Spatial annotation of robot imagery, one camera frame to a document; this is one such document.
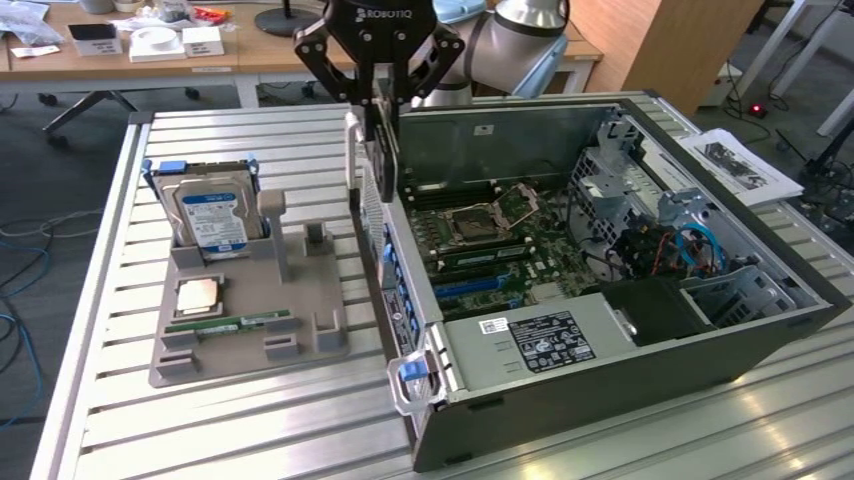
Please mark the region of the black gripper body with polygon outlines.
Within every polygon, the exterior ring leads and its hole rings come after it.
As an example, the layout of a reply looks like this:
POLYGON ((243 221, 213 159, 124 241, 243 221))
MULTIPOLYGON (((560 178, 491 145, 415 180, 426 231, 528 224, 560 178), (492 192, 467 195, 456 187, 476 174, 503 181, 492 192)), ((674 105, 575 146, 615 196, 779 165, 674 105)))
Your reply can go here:
POLYGON ((431 1, 328 1, 323 20, 358 65, 407 63, 438 25, 431 1))

